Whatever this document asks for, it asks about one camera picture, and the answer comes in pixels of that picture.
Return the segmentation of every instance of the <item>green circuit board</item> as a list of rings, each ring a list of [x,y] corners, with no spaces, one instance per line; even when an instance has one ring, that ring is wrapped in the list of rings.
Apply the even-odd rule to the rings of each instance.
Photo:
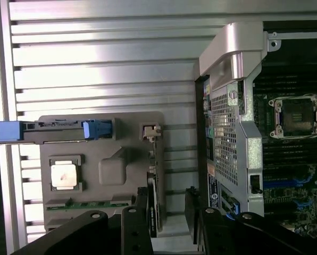
[[[262,73],[254,121],[263,141],[265,217],[316,238],[317,74]]]

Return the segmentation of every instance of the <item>perforated metal plate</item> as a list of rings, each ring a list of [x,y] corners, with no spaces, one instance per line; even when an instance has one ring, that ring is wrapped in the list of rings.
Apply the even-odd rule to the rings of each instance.
[[[238,185],[236,119],[233,106],[228,105],[227,94],[212,99],[214,127],[214,161],[220,174]]]

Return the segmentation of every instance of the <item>pcie slot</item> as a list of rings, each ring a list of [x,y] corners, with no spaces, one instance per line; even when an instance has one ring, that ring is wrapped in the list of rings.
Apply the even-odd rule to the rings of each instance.
[[[264,169],[263,185],[265,189],[301,187],[308,183],[313,175],[308,173],[308,165],[278,166]]]
[[[278,204],[265,204],[265,218],[272,220],[297,220],[297,204],[294,202],[285,202]]]
[[[228,213],[231,212],[235,215],[240,214],[240,203],[234,197],[232,197],[231,192],[221,185],[220,193],[222,205],[225,207],[223,207],[223,209]]]

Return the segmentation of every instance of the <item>metal panel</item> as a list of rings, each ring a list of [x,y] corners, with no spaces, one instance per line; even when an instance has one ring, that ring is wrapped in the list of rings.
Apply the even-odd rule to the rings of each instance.
[[[23,195],[25,200],[43,199],[41,191],[41,182],[24,182]]]
[[[69,19],[124,16],[157,16],[205,13],[274,13],[317,12],[317,0],[302,2],[256,1],[247,4],[236,0],[90,0],[39,1],[11,3],[12,20]]]
[[[191,73],[192,69],[193,63],[125,65],[90,68],[38,68],[28,70],[27,72],[16,71],[14,76],[15,87],[17,89],[35,89],[123,83],[154,83],[172,81],[189,82],[193,80]],[[141,89],[145,89],[145,87],[153,89],[153,86],[150,86],[150,84],[142,84],[141,87]],[[102,88],[105,88],[104,90],[111,90],[110,87]],[[128,91],[116,91],[113,95],[115,96],[117,93],[124,94],[126,92]]]
[[[34,46],[13,49],[15,66],[80,64],[197,58],[210,43],[206,40],[147,41],[127,44]]]
[[[302,19],[317,19],[317,1],[1,0],[0,120],[160,111],[166,173],[183,175],[190,185],[196,170],[194,59],[227,23]],[[42,204],[28,188],[39,182],[39,147],[13,152],[0,146],[9,253],[43,234],[21,220],[43,220]],[[169,190],[183,188],[171,180]],[[183,194],[168,195],[168,202],[170,212],[183,212]],[[187,247],[164,238],[159,244]],[[157,241],[155,247],[164,250]]]
[[[165,189],[167,191],[185,191],[187,186],[198,188],[197,172],[173,173],[165,176]]]

